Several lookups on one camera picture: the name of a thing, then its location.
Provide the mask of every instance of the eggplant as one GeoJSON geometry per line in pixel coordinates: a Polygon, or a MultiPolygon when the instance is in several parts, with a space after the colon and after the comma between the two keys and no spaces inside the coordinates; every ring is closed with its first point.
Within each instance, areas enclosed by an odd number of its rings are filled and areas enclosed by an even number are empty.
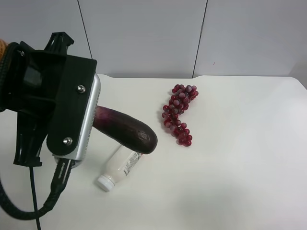
{"type": "Polygon", "coordinates": [[[158,143],[157,135],[142,121],[102,106],[96,107],[93,127],[138,153],[149,154],[158,143]]]}

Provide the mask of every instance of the bolt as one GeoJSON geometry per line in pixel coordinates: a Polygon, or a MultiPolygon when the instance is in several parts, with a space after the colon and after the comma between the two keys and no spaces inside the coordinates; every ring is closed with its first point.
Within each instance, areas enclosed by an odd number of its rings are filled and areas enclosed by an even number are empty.
{"type": "Polygon", "coordinates": [[[63,144],[67,145],[67,146],[71,145],[72,144],[72,139],[71,138],[65,138],[63,140],[63,144]]]}
{"type": "Polygon", "coordinates": [[[83,85],[78,85],[77,91],[78,91],[78,93],[84,93],[85,92],[85,87],[83,85]]]}

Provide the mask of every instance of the grape bunch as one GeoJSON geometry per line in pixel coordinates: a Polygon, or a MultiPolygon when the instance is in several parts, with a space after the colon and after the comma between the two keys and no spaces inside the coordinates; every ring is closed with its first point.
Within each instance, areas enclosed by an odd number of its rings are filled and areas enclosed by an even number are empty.
{"type": "Polygon", "coordinates": [[[195,85],[175,85],[172,89],[174,95],[168,101],[168,105],[163,106],[164,125],[169,128],[172,134],[177,137],[179,145],[186,147],[192,144],[192,135],[187,128],[186,123],[182,123],[178,117],[189,108],[189,103],[198,96],[197,87],[195,85]]]}

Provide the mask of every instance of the white bottle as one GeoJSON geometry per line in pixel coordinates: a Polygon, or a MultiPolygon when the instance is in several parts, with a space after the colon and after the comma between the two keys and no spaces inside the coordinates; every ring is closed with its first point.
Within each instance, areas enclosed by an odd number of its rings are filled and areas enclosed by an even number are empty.
{"type": "Polygon", "coordinates": [[[125,146],[121,146],[119,150],[113,155],[106,165],[106,172],[101,175],[97,184],[106,192],[111,191],[115,183],[126,178],[130,170],[141,158],[140,153],[134,152],[125,146]]]}

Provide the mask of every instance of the eggplant skin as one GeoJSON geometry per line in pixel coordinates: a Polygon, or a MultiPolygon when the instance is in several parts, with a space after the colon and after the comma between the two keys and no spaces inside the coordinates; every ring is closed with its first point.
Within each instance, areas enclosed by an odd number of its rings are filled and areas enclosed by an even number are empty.
{"type": "Polygon", "coordinates": [[[149,154],[158,144],[157,135],[148,125],[102,106],[96,108],[93,127],[138,153],[149,154]]]}

